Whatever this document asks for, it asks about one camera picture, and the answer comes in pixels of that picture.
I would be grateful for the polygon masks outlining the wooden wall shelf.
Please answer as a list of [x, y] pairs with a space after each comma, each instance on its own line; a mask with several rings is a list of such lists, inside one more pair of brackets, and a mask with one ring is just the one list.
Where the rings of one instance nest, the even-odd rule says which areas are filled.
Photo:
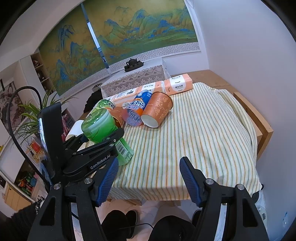
[[41, 54], [39, 52], [32, 54], [31, 60], [39, 81], [41, 82], [41, 85], [45, 92], [48, 94], [52, 94], [53, 92], [55, 92], [55, 88], [46, 70]]

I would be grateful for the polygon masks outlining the landscape painting blind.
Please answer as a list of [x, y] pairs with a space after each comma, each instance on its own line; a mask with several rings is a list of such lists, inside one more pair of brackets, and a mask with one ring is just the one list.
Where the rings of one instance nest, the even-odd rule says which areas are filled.
[[198, 40], [184, 1], [84, 1], [83, 6], [109, 65]]
[[48, 33], [39, 51], [60, 96], [72, 95], [108, 76], [81, 5]]

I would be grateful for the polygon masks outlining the black teapot set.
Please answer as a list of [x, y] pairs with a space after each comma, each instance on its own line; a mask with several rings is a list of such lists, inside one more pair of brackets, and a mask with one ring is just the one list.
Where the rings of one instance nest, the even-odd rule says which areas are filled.
[[130, 72], [135, 69], [141, 68], [143, 65], [144, 63], [140, 60], [137, 60], [137, 58], [135, 59], [130, 58], [130, 60], [126, 62], [124, 69], [125, 69], [125, 72]]

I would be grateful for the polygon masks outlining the green spider plant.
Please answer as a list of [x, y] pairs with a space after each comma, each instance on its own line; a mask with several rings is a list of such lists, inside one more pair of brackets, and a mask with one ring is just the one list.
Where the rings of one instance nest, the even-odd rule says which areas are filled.
[[[52, 104], [60, 102], [61, 106], [69, 102], [75, 97], [68, 98], [56, 98], [57, 93], [52, 97], [48, 93], [42, 99], [42, 107], [48, 107]], [[31, 140], [33, 137], [40, 138], [39, 126], [38, 126], [38, 114], [40, 113], [40, 107], [36, 107], [34, 104], [29, 101], [28, 103], [21, 104], [20, 107], [25, 109], [25, 112], [22, 113], [22, 116], [26, 118], [26, 121], [17, 126], [16, 130], [16, 139], [22, 144], [25, 141]]]

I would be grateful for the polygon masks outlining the large orange paper cup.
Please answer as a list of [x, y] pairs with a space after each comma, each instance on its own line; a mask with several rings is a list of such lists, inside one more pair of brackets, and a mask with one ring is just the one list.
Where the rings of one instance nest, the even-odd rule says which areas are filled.
[[158, 128], [168, 112], [173, 108], [173, 100], [164, 92], [156, 91], [152, 94], [142, 113], [141, 120], [150, 128]]

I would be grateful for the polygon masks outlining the orange tissue pack far right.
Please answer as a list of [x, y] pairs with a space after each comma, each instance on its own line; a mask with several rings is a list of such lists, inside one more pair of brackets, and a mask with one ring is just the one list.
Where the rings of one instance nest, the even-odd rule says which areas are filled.
[[193, 81], [188, 74], [171, 77], [164, 81], [164, 85], [165, 93], [168, 95], [174, 95], [193, 89]]

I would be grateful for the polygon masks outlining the white paper cup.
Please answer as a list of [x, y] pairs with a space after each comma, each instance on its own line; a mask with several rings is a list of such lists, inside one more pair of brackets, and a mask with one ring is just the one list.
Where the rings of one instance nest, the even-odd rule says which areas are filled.
[[67, 141], [68, 139], [70, 139], [71, 137], [75, 136], [79, 136], [81, 134], [83, 134], [83, 131], [81, 129], [81, 125], [83, 123], [84, 120], [78, 120], [74, 123], [74, 125], [72, 126], [70, 132], [67, 134], [65, 140]]

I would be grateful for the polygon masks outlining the landscape painting blind left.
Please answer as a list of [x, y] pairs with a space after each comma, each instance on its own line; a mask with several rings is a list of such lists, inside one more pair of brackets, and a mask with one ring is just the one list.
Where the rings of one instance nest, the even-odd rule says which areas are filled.
[[39, 51], [60, 96], [72, 95], [108, 76], [81, 5], [48, 33]]

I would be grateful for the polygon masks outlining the small copper paper cup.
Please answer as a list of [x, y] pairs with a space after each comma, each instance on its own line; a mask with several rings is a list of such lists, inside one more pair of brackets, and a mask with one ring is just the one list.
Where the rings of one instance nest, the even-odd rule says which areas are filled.
[[125, 125], [125, 120], [122, 117], [123, 108], [115, 107], [114, 109], [111, 109], [109, 112], [115, 121], [115, 125], [118, 128], [123, 128]]

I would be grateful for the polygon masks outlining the striped yellow tablecloth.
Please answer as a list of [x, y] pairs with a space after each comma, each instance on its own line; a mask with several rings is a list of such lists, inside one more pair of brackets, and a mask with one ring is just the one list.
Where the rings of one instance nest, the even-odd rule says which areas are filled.
[[119, 167], [109, 198], [188, 199], [179, 168], [182, 157], [220, 185], [243, 184], [250, 194], [258, 192], [257, 136], [234, 96], [199, 82], [172, 100], [173, 108], [158, 128], [125, 126], [124, 138], [134, 154]]

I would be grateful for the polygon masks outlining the landscape painting blind right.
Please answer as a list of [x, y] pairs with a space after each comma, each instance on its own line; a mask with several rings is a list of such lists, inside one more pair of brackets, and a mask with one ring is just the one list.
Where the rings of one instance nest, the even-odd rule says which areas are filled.
[[184, 1], [84, 1], [83, 6], [109, 65], [198, 40]]

